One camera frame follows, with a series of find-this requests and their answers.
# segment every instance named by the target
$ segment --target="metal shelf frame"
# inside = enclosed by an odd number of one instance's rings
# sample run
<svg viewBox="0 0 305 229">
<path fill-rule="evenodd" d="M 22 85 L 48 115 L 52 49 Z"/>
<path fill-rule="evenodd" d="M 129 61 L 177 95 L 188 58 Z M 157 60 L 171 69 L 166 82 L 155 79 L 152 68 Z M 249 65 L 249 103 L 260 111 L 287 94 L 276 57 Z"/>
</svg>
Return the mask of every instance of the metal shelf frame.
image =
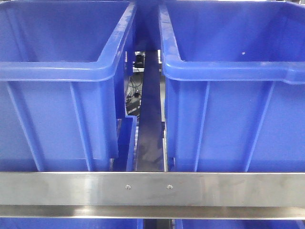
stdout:
<svg viewBox="0 0 305 229">
<path fill-rule="evenodd" d="M 305 219 L 305 173 L 0 173 L 1 217 Z"/>
</svg>

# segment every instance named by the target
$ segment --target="bin rim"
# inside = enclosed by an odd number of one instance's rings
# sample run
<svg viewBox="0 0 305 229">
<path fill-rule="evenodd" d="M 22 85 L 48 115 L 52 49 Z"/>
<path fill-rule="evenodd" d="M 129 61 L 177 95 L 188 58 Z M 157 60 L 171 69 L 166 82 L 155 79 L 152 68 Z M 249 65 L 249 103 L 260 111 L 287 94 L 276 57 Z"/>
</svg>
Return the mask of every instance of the bin rim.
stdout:
<svg viewBox="0 0 305 229">
<path fill-rule="evenodd" d="M 42 0 L 12 0 L 0 4 L 14 2 L 46 2 Z M 124 13 L 108 38 L 102 52 L 95 62 L 0 62 L 0 81 L 68 81 L 68 82 L 100 82 L 111 79 L 118 66 L 128 33 L 132 29 L 132 21 L 136 12 L 134 1 L 115 0 L 48 0 L 47 2 L 113 2 L 128 3 Z"/>
<path fill-rule="evenodd" d="M 246 2 L 247 4 L 253 2 L 265 4 L 268 1 L 246 0 L 234 2 L 237 4 Z M 270 3 L 292 4 L 295 7 L 305 8 L 305 6 L 300 4 L 287 1 L 273 1 Z M 282 81 L 289 84 L 305 83 L 305 62 L 183 61 L 179 54 L 166 3 L 159 5 L 159 28 L 163 74 L 168 79 L 176 81 Z"/>
</svg>

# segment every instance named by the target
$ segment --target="blue plastic bin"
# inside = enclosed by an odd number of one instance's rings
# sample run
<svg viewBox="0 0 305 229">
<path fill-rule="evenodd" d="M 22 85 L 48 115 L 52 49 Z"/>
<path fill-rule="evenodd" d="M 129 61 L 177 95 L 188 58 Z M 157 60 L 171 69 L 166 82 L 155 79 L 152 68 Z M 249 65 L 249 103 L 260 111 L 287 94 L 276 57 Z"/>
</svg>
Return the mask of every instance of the blue plastic bin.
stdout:
<svg viewBox="0 0 305 229">
<path fill-rule="evenodd" d="M 143 229 L 142 219 L 0 218 L 1 229 Z"/>
<path fill-rule="evenodd" d="M 176 220 L 177 229 L 305 229 L 298 220 Z"/>
<path fill-rule="evenodd" d="M 160 6 L 169 157 L 177 171 L 305 171 L 305 7 Z"/>
<path fill-rule="evenodd" d="M 128 1 L 0 3 L 1 171 L 109 170 L 134 14 Z"/>
</svg>

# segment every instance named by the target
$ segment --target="metal rack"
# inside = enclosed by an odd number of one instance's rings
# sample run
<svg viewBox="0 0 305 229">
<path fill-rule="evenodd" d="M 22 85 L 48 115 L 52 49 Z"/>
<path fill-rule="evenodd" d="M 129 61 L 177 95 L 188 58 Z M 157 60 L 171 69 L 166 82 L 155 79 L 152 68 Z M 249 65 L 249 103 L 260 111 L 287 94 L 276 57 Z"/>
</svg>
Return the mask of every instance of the metal rack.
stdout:
<svg viewBox="0 0 305 229">
<path fill-rule="evenodd" d="M 163 172 L 157 65 L 147 52 L 137 172 L 1 172 L 0 217 L 305 219 L 305 173 Z"/>
</svg>

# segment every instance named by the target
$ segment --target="metal rail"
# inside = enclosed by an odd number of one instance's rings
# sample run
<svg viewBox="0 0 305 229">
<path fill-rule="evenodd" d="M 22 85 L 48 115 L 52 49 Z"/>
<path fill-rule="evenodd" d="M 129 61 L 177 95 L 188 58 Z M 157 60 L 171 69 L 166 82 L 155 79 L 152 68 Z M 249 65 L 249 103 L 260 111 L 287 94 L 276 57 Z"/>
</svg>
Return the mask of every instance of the metal rail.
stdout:
<svg viewBox="0 0 305 229">
<path fill-rule="evenodd" d="M 1 217 L 305 219 L 305 173 L 0 173 Z"/>
</svg>

